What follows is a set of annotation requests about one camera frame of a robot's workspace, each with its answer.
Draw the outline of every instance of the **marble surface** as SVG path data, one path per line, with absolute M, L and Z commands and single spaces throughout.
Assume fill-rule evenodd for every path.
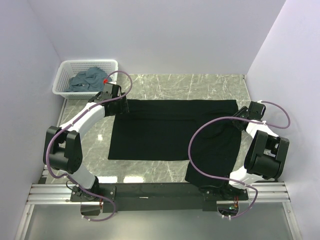
M 215 74 L 138 74 L 130 75 L 133 88 L 128 99 L 141 100 L 228 100 L 236 99 L 239 109 L 249 106 L 250 97 L 243 75 Z M 130 82 L 119 74 L 118 84 L 124 92 Z M 87 100 L 68 100 L 61 124 L 83 109 Z M 114 123 L 106 117 L 96 123 L 82 139 L 83 162 L 88 170 L 99 177 L 101 183 L 167 183 L 184 182 L 188 160 L 145 161 L 109 160 L 109 148 Z M 242 132 L 241 146 L 234 170 L 245 160 L 251 138 Z M 64 183 L 66 180 L 48 176 L 46 183 Z

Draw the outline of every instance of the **black cloth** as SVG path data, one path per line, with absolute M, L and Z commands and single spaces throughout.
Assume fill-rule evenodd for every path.
M 188 160 L 188 145 L 196 130 L 212 119 L 232 116 L 235 100 L 136 100 L 128 99 L 130 113 L 116 115 L 108 159 Z M 194 139 L 191 156 L 205 173 L 228 176 L 240 148 L 241 132 L 230 120 L 215 122 Z M 221 185 L 190 165 L 185 180 L 196 186 Z

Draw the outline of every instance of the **purple cable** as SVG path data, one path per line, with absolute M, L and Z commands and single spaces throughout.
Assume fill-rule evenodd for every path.
M 231 178 L 228 178 L 228 177 L 214 176 L 214 175 L 210 175 L 210 174 L 207 174 L 207 173 L 201 171 L 199 168 L 197 168 L 197 166 L 195 165 L 194 161 L 193 161 L 192 158 L 191 158 L 191 146 L 192 146 L 192 143 L 193 143 L 195 137 L 197 136 L 197 134 L 198 134 L 202 129 L 204 129 L 206 126 L 208 126 L 208 125 L 210 125 L 210 124 L 213 124 L 213 123 L 215 123 L 215 122 L 217 122 L 217 121 L 220 121 L 220 120 L 240 120 L 240 121 L 244 121 L 244 122 L 248 122 L 248 123 L 254 123 L 254 124 L 260 124 L 260 125 L 266 124 L 266 125 L 268 125 L 268 126 L 275 127 L 275 128 L 279 128 L 279 129 L 287 129 L 287 128 L 290 126 L 290 124 L 291 124 L 290 117 L 289 117 L 287 111 L 286 111 L 284 108 L 282 108 L 281 106 L 279 106 L 279 105 L 277 105 L 277 104 L 275 104 L 275 103 L 273 103 L 273 102 L 269 102 L 269 101 L 262 101 L 262 103 L 272 104 L 272 105 L 275 105 L 275 106 L 277 106 L 278 108 L 280 108 L 280 109 L 285 113 L 285 115 L 286 115 L 287 118 L 288 118 L 288 125 L 283 127 L 283 126 L 276 126 L 276 125 L 273 125 L 273 124 L 267 124 L 267 123 L 259 122 L 259 121 L 252 121 L 252 120 L 248 120 L 248 119 L 244 119 L 244 118 L 240 118 L 240 117 L 235 117 L 235 116 L 223 116 L 223 117 L 218 117 L 218 118 L 216 118 L 216 119 L 213 119 L 213 120 L 211 120 L 211 121 L 208 121 L 207 123 L 205 123 L 204 125 L 202 125 L 202 126 L 193 134 L 193 136 L 192 136 L 192 138 L 191 138 L 191 140 L 190 140 L 190 142 L 189 142 L 189 146 L 188 146 L 188 157 L 189 157 L 190 163 L 191 163 L 191 165 L 194 167 L 194 169 L 195 169 L 196 171 L 198 171 L 200 174 L 202 174 L 202 175 L 204 175 L 204 176 L 206 176 L 206 177 L 208 177 L 208 178 L 211 178 L 211 179 L 218 179 L 218 180 L 224 180 L 224 181 L 232 181 L 232 182 L 241 184 L 241 185 L 243 185 L 243 186 L 246 186 L 247 188 L 253 189 L 253 190 L 255 191 L 255 196 L 254 196 L 252 202 L 250 203 L 250 205 L 248 206 L 248 208 L 247 208 L 245 211 L 239 213 L 238 215 L 231 216 L 231 217 L 230 217 L 231 219 L 235 219 L 235 218 L 238 218 L 238 217 L 242 216 L 243 214 L 245 214 L 246 212 L 248 212 L 248 211 L 253 207 L 253 205 L 255 204 L 255 202 L 256 202 L 256 200 L 257 200 L 257 197 L 258 197 L 258 190 L 257 190 L 255 187 L 251 186 L 251 185 L 246 185 L 243 181 L 231 179 Z
M 72 123 L 70 123 L 70 124 L 69 124 L 68 126 L 66 126 L 65 128 L 61 129 L 59 132 L 57 132 L 57 133 L 53 136 L 53 138 L 52 138 L 51 141 L 49 142 L 48 147 L 47 147 L 46 152 L 45 152 L 45 163 L 46 163 L 46 165 L 47 165 L 47 168 L 48 168 L 48 171 L 49 171 L 50 175 L 51 175 L 53 178 L 55 178 L 55 179 L 60 179 L 60 178 L 62 178 L 62 177 L 64 177 L 64 176 L 67 176 L 67 178 L 68 178 L 72 183 L 74 183 L 75 185 L 78 185 L 79 188 L 80 188 L 82 191 L 84 191 L 86 194 L 89 194 L 89 195 L 94 196 L 94 197 L 97 197 L 97 198 L 104 199 L 104 200 L 110 202 L 110 203 L 113 205 L 113 212 L 112 212 L 109 216 L 107 216 L 107 217 L 105 217 L 105 218 L 102 218 L 102 219 L 90 219 L 89 217 L 84 216 L 85 219 L 90 220 L 90 221 L 92 221 L 92 222 L 101 222 L 101 221 L 108 220 L 109 218 L 111 218 L 111 217 L 115 214 L 115 212 L 116 212 L 116 204 L 115 204 L 111 199 L 109 199 L 109 198 L 107 198 L 107 197 L 94 194 L 94 193 L 88 191 L 87 189 L 84 189 L 82 186 L 80 186 L 80 185 L 79 185 L 71 176 L 69 176 L 67 173 L 64 173 L 64 174 L 61 174 L 61 175 L 55 175 L 54 172 L 53 172 L 52 169 L 51 169 L 51 166 L 50 166 L 49 155 L 50 155 L 50 149 L 51 149 L 52 145 L 54 144 L 55 140 L 56 140 L 64 131 L 68 130 L 68 129 L 71 128 L 76 122 L 78 122 L 84 115 L 87 114 L 87 112 L 89 112 L 91 109 L 93 109 L 93 108 L 95 108 L 96 106 L 99 106 L 99 105 L 101 105 L 101 104 L 104 104 L 104 103 L 107 103 L 107 102 L 112 102 L 112 101 L 116 101 L 116 100 L 118 100 L 118 99 L 121 99 L 121 98 L 125 97 L 125 96 L 131 91 L 132 86 L 133 86 L 133 81 L 132 81 L 132 78 L 130 77 L 130 75 L 129 75 L 128 73 L 126 73 L 125 71 L 119 71 L 119 70 L 118 70 L 118 71 L 113 71 L 113 72 L 111 72 L 106 78 L 108 79 L 112 74 L 115 74 L 115 73 L 123 73 L 123 74 L 127 75 L 127 77 L 128 77 L 129 80 L 130 80 L 130 87 L 129 87 L 128 91 L 127 91 L 125 94 L 121 95 L 121 96 L 118 96 L 118 97 L 115 97 L 115 98 L 111 98 L 111 99 L 107 99 L 107 100 L 98 102 L 98 103 L 90 106 L 90 107 L 89 107 L 88 109 L 86 109 L 85 111 L 83 111 L 83 113 L 81 113 Z

